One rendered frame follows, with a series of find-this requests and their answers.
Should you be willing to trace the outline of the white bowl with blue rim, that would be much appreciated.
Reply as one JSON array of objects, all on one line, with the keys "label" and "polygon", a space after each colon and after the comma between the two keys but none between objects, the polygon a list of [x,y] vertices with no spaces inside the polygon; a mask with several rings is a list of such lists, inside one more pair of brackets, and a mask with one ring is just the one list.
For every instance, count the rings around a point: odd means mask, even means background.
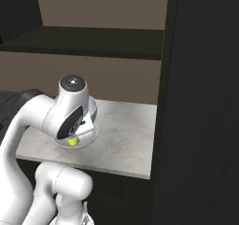
[{"label": "white bowl with blue rim", "polygon": [[81,126],[85,123],[84,117],[83,121],[78,126],[77,130],[68,138],[62,140],[56,140],[57,145],[60,148],[84,148],[91,144],[98,135],[98,128],[94,124],[97,117],[98,106],[93,97],[89,98],[89,111],[86,116],[91,117],[91,121],[94,125],[94,129],[86,134],[81,133]]}]

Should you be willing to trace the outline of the dark wall cupboard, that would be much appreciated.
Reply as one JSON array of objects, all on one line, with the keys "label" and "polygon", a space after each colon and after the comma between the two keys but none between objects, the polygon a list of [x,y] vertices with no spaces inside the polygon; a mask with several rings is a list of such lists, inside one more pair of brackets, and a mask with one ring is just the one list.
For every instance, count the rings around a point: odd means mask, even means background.
[{"label": "dark wall cupboard", "polygon": [[38,0],[0,0],[0,44],[42,25]]}]

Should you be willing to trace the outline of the black hob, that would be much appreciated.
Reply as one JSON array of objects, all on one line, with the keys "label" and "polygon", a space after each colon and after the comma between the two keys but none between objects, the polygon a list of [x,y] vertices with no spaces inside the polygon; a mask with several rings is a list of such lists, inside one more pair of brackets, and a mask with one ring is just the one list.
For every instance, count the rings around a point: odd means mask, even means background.
[{"label": "black hob", "polygon": [[21,95],[14,95],[7,102],[0,105],[0,143],[7,132],[10,122],[27,101],[27,91],[23,91]]}]

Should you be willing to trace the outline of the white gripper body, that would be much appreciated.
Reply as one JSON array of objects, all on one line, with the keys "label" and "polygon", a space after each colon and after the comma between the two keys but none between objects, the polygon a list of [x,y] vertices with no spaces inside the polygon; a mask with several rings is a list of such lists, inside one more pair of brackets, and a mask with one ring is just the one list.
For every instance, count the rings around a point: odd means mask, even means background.
[{"label": "white gripper body", "polygon": [[90,116],[86,116],[84,118],[85,123],[81,126],[81,133],[82,134],[86,134],[91,132],[94,129],[94,125],[91,121],[91,117]]}]

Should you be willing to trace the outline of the dark wall shelf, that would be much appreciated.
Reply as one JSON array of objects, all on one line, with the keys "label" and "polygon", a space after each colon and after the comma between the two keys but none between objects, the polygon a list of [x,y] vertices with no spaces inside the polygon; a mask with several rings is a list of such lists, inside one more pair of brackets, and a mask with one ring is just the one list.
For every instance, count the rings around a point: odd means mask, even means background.
[{"label": "dark wall shelf", "polygon": [[43,26],[0,51],[160,61],[163,30]]}]

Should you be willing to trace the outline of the tall dark cabinet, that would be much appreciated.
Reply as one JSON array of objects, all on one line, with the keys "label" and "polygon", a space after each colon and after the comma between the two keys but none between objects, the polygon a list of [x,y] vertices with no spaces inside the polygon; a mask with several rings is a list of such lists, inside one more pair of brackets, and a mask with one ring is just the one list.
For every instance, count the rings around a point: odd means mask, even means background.
[{"label": "tall dark cabinet", "polygon": [[239,0],[168,0],[151,225],[239,225]]}]

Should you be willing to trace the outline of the dark base cabinet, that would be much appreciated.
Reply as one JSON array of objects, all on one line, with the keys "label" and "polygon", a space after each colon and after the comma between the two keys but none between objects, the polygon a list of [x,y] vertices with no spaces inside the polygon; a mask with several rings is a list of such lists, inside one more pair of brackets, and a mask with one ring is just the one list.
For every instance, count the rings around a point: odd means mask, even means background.
[{"label": "dark base cabinet", "polygon": [[67,165],[92,177],[93,189],[86,201],[95,225],[149,225],[148,179]]}]

